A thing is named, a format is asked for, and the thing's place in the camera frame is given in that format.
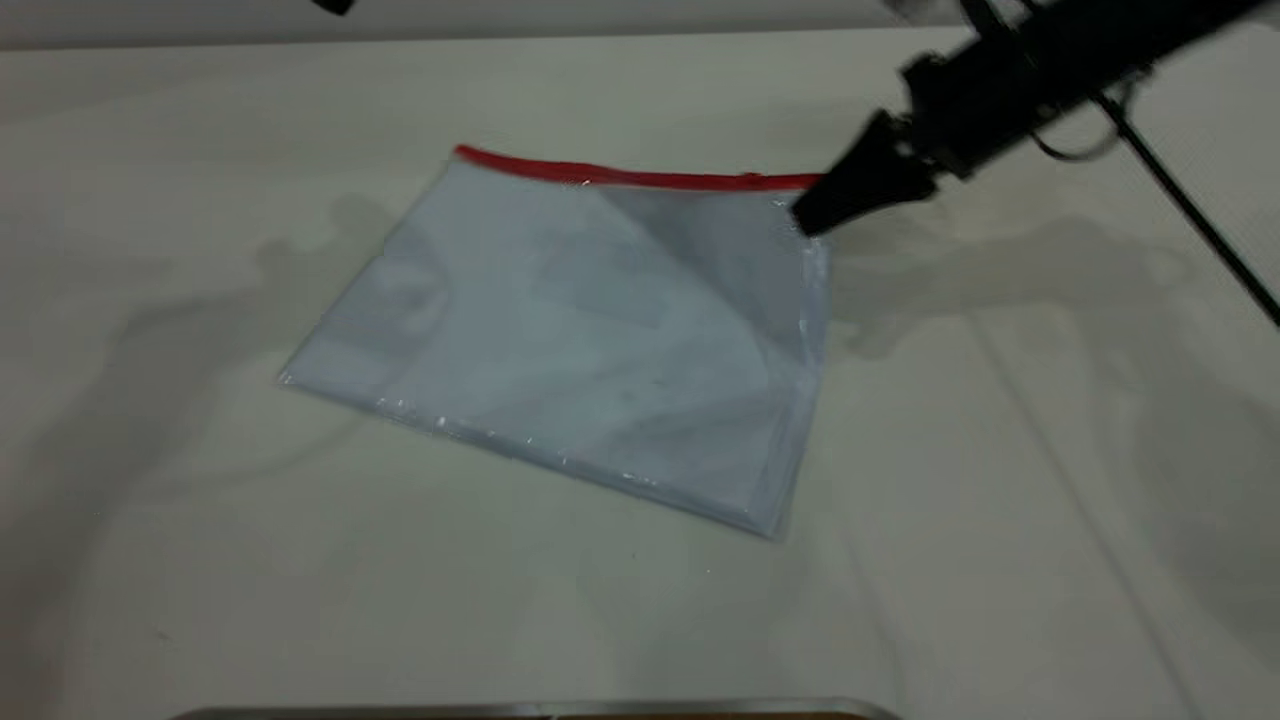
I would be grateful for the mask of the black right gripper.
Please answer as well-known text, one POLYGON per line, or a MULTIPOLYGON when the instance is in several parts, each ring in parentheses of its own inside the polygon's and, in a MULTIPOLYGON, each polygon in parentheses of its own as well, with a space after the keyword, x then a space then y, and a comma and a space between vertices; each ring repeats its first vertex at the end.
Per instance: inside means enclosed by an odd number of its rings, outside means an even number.
POLYGON ((932 172, 969 178, 1088 99, 1078 63, 1094 31, 1093 20, 984 20, 959 50, 919 56, 902 70, 909 99, 902 137, 899 120, 878 110, 791 205, 792 219, 820 236, 933 197, 932 172))

